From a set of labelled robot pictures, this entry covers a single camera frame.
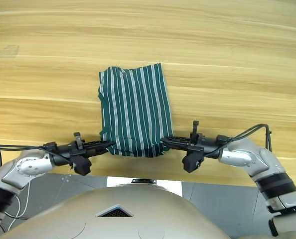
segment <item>white stripe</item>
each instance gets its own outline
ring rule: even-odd
[[[138,127],[138,133],[139,133],[139,140],[140,140],[140,148],[142,150],[143,157],[145,157],[145,151],[144,151],[144,138],[143,138],[143,132],[142,132],[142,125],[140,123],[140,113],[139,113],[139,108],[138,108],[138,97],[137,97],[137,90],[135,86],[135,79],[132,71],[129,71],[130,73],[130,78],[132,81],[132,86],[134,90],[134,100],[135,100],[135,109],[136,109],[136,116],[137,116],[137,127]]]
[[[111,67],[111,94],[112,94],[112,99],[113,99],[113,110],[114,110],[114,120],[115,120],[115,138],[116,138],[116,145],[117,148],[120,149],[120,141],[119,141],[119,136],[118,136],[118,115],[117,115],[117,105],[116,105],[116,99],[115,99],[115,86],[114,86],[114,73],[113,73],[113,68]]]
[[[158,66],[159,86],[160,86],[160,91],[161,91],[161,97],[162,97],[162,102],[163,102],[164,113],[165,113],[165,117],[166,117],[167,133],[169,133],[167,110],[166,110],[166,105],[164,103],[164,98],[163,98],[163,93],[162,93],[162,86],[161,86],[161,79],[162,79],[163,75],[162,75],[161,70],[159,69],[159,64],[157,64],[157,66]]]
[[[130,85],[129,85],[129,80],[128,80],[128,77],[127,77],[127,74],[126,74],[126,81],[127,81],[127,85],[128,85],[128,92],[129,92],[129,96],[130,96]],[[130,109],[131,109],[131,113],[132,113],[132,120],[133,120],[133,130],[134,130],[134,141],[136,141],[136,132],[135,132],[135,124],[134,124],[134,114],[133,114],[133,104],[132,104],[132,99],[130,98],[129,100],[130,102]],[[138,151],[137,149],[137,144],[135,143],[135,150],[136,152]]]
[[[148,67],[146,67],[146,69],[147,69],[147,76],[148,76],[148,81],[149,81],[150,79],[149,79]],[[150,91],[151,100],[152,100],[152,93],[151,93],[150,86],[149,86],[149,91]],[[154,119],[154,125],[155,125],[155,127],[154,127],[154,129],[155,129],[155,142],[157,143],[157,127],[156,127],[157,122],[156,122],[156,117],[155,117],[155,113],[154,113],[154,105],[153,104],[152,104],[152,111],[153,111],[153,119]],[[152,145],[152,154],[153,154],[153,157],[156,156],[156,151],[155,151],[155,148],[154,148],[154,144]]]
[[[150,146],[152,149],[154,149],[153,144],[152,144],[152,122],[151,122],[151,114],[150,114],[150,107],[149,107],[149,102],[148,102],[148,94],[147,94],[147,88],[146,88],[146,81],[145,81],[145,75],[144,75],[144,69],[140,68],[140,73],[142,76],[143,80],[143,87],[144,87],[144,94],[145,94],[145,102],[146,102],[146,107],[147,107],[147,114],[148,114],[148,126],[149,126],[149,139],[150,139]]]
[[[160,126],[160,138],[163,137],[163,125],[162,125],[162,118],[161,118],[161,107],[160,107],[160,101],[159,101],[159,96],[158,96],[158,91],[157,91],[157,84],[156,84],[156,74],[154,71],[154,65],[151,65],[151,71],[152,71],[152,85],[154,88],[154,95],[156,98],[156,102],[157,102],[157,109],[158,109],[158,119],[159,119],[159,126]],[[158,144],[159,147],[159,152],[162,152],[161,144]]]
[[[127,131],[127,137],[129,139],[129,151],[131,152],[131,156],[133,156],[133,146],[131,144],[131,135],[130,135],[130,126],[129,126],[129,118],[128,118],[128,106],[127,106],[127,100],[126,100],[126,90],[125,90],[125,82],[122,73],[119,73],[120,78],[122,79],[122,92],[123,92],[123,98],[124,98],[124,107],[125,107],[125,119],[126,119],[126,131]]]
[[[169,97],[168,97],[168,93],[167,93],[167,86],[166,86],[166,78],[163,75],[163,85],[164,85],[164,91],[166,92],[166,98],[167,98],[167,103],[168,103],[168,107],[169,107],[169,115],[170,115],[170,123],[171,123],[171,133],[173,135],[173,129],[172,129],[172,117],[171,117],[171,108],[170,108],[170,104],[169,104]]]
[[[137,70],[136,70],[135,72],[136,72],[136,76],[137,76],[136,79],[137,79],[138,86],[139,86],[140,102],[141,102],[141,104],[142,104],[142,110],[144,110],[143,95],[142,95],[142,90],[141,90],[140,82],[139,82],[139,79],[138,79],[138,73],[137,73]],[[145,121],[145,113],[144,113],[144,112],[143,112],[143,119],[144,119],[145,136],[146,136],[147,144],[148,144],[148,147],[149,147],[149,140],[148,140],[148,134],[147,134],[146,121]]]
[[[118,101],[119,101],[119,109],[120,109],[120,114],[122,114],[122,105],[121,105],[121,100],[120,100],[120,95],[119,95],[119,87],[118,87],[118,82],[117,82],[117,94],[118,94]],[[120,127],[122,128],[122,137],[123,137],[123,142],[124,142],[124,150],[126,151],[126,145],[125,145],[125,140],[124,140],[124,129],[123,129],[123,117],[121,117],[122,121],[120,122]]]
[[[104,72],[100,72],[101,80],[100,80],[100,94],[102,97],[104,97]],[[105,128],[105,113],[104,108],[102,108],[103,111],[103,126]],[[107,140],[107,132],[103,133],[103,140]]]
[[[112,140],[112,116],[110,114],[110,103],[109,103],[109,97],[108,97],[108,87],[106,90],[106,94],[107,94],[107,101],[108,101],[108,112],[109,112],[109,122],[110,122],[110,140]]]

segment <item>silver arm segment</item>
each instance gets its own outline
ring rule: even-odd
[[[269,211],[281,213],[269,222],[275,235],[296,231],[296,187],[270,151],[245,138],[224,148],[219,162],[242,167],[265,197]]]
[[[22,151],[18,158],[0,168],[0,188],[19,195],[31,180],[53,168],[48,153],[38,149]]]
[[[19,195],[34,178],[52,171],[55,165],[50,161],[48,153],[33,149],[23,151],[20,156],[0,168],[0,196],[4,205],[0,204],[0,221],[4,219],[4,210],[15,195]]]

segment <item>folded cloth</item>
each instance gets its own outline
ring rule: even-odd
[[[161,64],[99,72],[102,103],[102,140],[116,142],[111,154],[156,157],[160,139],[173,135],[171,113]]]

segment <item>wood grain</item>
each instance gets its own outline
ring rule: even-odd
[[[98,72],[156,62],[176,135],[188,136],[194,119],[207,136],[268,123],[296,183],[296,0],[0,0],[0,143],[67,143],[75,131],[97,140]],[[263,145],[264,133],[253,140]],[[188,174],[183,155],[105,154],[92,175],[254,185],[213,159]]]

